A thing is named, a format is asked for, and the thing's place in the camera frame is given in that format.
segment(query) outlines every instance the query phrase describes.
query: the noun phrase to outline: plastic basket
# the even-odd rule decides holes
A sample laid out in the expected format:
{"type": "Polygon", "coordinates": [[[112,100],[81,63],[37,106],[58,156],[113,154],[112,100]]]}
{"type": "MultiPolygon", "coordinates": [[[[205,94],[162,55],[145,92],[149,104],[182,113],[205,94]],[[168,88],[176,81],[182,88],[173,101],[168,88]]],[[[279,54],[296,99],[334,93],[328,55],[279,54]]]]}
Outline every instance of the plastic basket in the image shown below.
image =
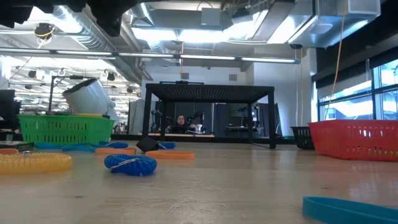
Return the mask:
{"type": "Polygon", "coordinates": [[[108,141],[113,120],[87,116],[19,115],[24,141],[52,144],[108,141]]]}
{"type": "Polygon", "coordinates": [[[315,150],[339,159],[398,161],[398,121],[333,120],[310,123],[315,150]]]}
{"type": "Polygon", "coordinates": [[[309,127],[290,127],[294,133],[296,145],[300,149],[315,149],[309,127]]]}

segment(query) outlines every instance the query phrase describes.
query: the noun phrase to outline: blue coiled toy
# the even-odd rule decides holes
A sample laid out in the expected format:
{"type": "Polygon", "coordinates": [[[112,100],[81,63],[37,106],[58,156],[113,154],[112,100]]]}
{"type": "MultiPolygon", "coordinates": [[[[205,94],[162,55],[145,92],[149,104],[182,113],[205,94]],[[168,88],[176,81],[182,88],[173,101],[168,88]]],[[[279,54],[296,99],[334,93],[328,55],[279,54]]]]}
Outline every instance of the blue coiled toy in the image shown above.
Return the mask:
{"type": "Polygon", "coordinates": [[[151,175],[157,162],[149,156],[130,156],[126,154],[109,155],[104,160],[105,166],[115,173],[127,175],[151,175]]]}

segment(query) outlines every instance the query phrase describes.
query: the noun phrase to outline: black frame leg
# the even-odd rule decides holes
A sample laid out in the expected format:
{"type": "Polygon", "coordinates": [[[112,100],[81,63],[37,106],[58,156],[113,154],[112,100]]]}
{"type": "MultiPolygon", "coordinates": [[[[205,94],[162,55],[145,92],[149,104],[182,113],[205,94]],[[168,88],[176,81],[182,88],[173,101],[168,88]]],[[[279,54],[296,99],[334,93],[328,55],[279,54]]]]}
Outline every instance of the black frame leg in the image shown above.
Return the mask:
{"type": "Polygon", "coordinates": [[[150,103],[152,101],[152,90],[147,88],[145,94],[145,106],[144,106],[144,123],[142,124],[142,138],[148,136],[149,132],[149,116],[150,116],[150,103]]]}
{"type": "Polygon", "coordinates": [[[276,148],[274,92],[268,94],[269,148],[276,148]]]}
{"type": "Polygon", "coordinates": [[[249,144],[253,143],[253,114],[251,111],[251,103],[248,103],[248,132],[249,144]]]}
{"type": "Polygon", "coordinates": [[[163,111],[162,111],[162,130],[160,132],[160,140],[165,140],[165,132],[166,132],[166,114],[167,114],[167,101],[163,101],[163,111]]]}

